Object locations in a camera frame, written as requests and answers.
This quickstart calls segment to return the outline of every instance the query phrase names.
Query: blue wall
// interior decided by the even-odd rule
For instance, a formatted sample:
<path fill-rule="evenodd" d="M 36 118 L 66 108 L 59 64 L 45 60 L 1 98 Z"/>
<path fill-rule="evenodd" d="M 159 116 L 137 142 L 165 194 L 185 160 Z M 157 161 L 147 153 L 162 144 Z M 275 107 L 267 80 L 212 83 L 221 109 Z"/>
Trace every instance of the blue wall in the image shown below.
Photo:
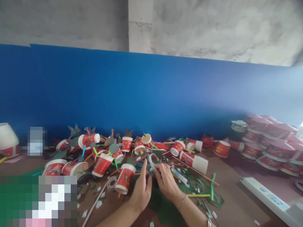
<path fill-rule="evenodd" d="M 268 114 L 303 121 L 303 70 L 207 59 L 56 46 L 0 45 L 0 122 L 17 133 L 67 125 L 152 134 L 223 138 L 230 121 Z"/>

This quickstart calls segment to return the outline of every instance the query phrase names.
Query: power strip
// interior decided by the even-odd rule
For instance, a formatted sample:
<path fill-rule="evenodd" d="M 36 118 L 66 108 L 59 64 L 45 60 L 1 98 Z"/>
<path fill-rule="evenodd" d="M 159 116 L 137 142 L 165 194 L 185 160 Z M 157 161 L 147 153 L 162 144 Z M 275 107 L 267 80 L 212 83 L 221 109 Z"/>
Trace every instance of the power strip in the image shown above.
<path fill-rule="evenodd" d="M 255 178 L 242 178 L 240 181 L 289 227 L 303 227 L 303 222 L 301 222 L 303 213 L 301 213 L 300 210 L 298 212 L 298 209 L 296 208 L 296 212 L 292 213 L 292 207 L 260 184 Z"/>

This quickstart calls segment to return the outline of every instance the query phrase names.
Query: tape roll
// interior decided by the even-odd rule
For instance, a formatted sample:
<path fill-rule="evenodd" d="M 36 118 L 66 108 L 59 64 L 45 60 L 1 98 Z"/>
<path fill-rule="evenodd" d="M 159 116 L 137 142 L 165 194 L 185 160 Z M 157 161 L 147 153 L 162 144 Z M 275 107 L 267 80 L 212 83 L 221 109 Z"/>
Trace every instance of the tape roll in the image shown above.
<path fill-rule="evenodd" d="M 114 191 L 117 185 L 118 179 L 117 177 L 111 177 L 108 179 L 106 187 L 108 191 Z"/>

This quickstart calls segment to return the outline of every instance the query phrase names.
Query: blurred object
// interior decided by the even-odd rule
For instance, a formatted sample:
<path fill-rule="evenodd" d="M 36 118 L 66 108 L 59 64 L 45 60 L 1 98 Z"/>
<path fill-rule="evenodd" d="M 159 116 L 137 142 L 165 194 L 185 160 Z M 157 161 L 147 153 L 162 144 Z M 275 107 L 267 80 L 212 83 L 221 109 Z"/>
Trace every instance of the blurred object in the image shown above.
<path fill-rule="evenodd" d="M 201 141 L 203 142 L 202 146 L 204 148 L 211 148 L 214 138 L 210 134 L 204 134 Z"/>
<path fill-rule="evenodd" d="M 6 157 L 20 154 L 19 139 L 8 123 L 0 123 L 0 154 Z"/>

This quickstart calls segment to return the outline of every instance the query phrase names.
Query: glue stick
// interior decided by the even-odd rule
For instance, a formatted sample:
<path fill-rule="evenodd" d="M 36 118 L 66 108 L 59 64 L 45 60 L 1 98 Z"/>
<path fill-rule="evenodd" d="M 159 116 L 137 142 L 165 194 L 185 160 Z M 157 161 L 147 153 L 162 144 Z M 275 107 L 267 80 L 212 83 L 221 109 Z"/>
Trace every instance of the glue stick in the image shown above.
<path fill-rule="evenodd" d="M 171 172 L 173 174 L 175 174 L 176 177 L 178 177 L 180 179 L 180 181 L 182 181 L 184 184 L 187 184 L 187 179 L 184 176 L 182 176 L 178 171 L 176 171 L 175 169 L 172 168 Z"/>

